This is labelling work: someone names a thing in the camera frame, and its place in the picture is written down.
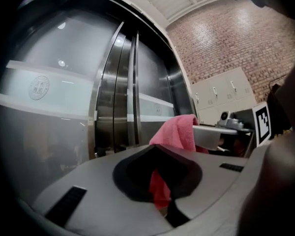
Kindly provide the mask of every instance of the red brick wall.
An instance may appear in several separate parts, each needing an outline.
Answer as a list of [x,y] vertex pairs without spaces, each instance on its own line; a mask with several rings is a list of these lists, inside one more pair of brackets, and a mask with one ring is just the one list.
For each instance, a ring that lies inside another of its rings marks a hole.
[[190,83],[241,67],[257,102],[295,63],[295,21],[250,0],[221,0],[167,28]]

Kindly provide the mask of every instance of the red cloth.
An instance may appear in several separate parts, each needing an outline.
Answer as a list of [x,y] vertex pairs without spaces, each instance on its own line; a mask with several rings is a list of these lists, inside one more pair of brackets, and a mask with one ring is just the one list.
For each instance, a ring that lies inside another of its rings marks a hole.
[[[207,149],[196,147],[193,125],[199,125],[194,115],[176,116],[162,125],[149,144],[170,145],[189,151],[208,153]],[[168,206],[171,191],[157,170],[152,173],[149,191],[153,193],[156,208],[161,209]]]

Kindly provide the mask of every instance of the locker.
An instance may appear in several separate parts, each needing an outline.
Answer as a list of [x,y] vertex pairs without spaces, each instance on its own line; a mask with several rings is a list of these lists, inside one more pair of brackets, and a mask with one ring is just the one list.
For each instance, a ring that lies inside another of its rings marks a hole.
[[193,99],[198,110],[215,106],[214,95],[207,81],[200,81],[191,85]]
[[222,113],[225,112],[225,111],[230,111],[230,112],[238,111],[238,105],[237,105],[236,101],[228,102],[228,103],[225,103],[223,105],[217,106],[217,110],[218,110],[219,116],[221,116]]
[[220,120],[220,114],[217,111],[217,108],[198,110],[198,116],[200,124],[216,125]]
[[253,93],[247,77],[241,69],[235,69],[227,73],[227,79],[232,94],[237,100],[250,96]]
[[257,105],[256,99],[254,95],[245,97],[237,101],[238,111],[246,110],[249,108],[253,108]]
[[235,100],[225,76],[216,76],[209,79],[208,83],[210,90],[213,92],[214,103],[216,105],[222,105]]

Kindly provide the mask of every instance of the metal door frame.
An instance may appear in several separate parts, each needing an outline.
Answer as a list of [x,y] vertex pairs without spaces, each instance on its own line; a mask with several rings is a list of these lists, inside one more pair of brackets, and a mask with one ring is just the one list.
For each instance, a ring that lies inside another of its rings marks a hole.
[[122,22],[119,27],[117,28],[116,32],[114,33],[106,51],[103,56],[103,59],[100,63],[98,71],[96,73],[94,84],[92,88],[89,109],[88,109],[88,156],[89,159],[95,158],[95,122],[97,120],[97,104],[98,104],[98,93],[101,87],[101,83],[103,80],[103,75],[105,72],[105,68],[107,66],[109,55],[112,51],[114,43],[117,39],[117,36],[123,26],[124,22]]
[[134,40],[134,57],[133,57],[133,123],[135,144],[141,143],[141,120],[140,120],[140,99],[139,99],[139,73],[138,73],[138,47],[139,47],[139,32]]
[[129,95],[127,94],[127,90],[132,41],[130,40],[131,35],[127,35],[128,37],[126,36],[120,56],[115,87],[113,118],[115,152],[125,150],[129,146],[127,122],[127,103]]

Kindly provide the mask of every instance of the black slot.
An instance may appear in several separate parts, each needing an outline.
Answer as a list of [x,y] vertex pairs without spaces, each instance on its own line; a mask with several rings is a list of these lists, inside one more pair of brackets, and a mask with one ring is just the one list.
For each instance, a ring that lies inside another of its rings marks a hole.
[[46,214],[46,218],[58,226],[64,227],[74,210],[82,200],[86,189],[73,186]]
[[231,171],[237,171],[237,172],[241,172],[242,169],[244,168],[243,166],[229,164],[229,163],[222,163],[220,165],[220,167],[224,168],[224,169],[227,169],[227,170],[231,170]]

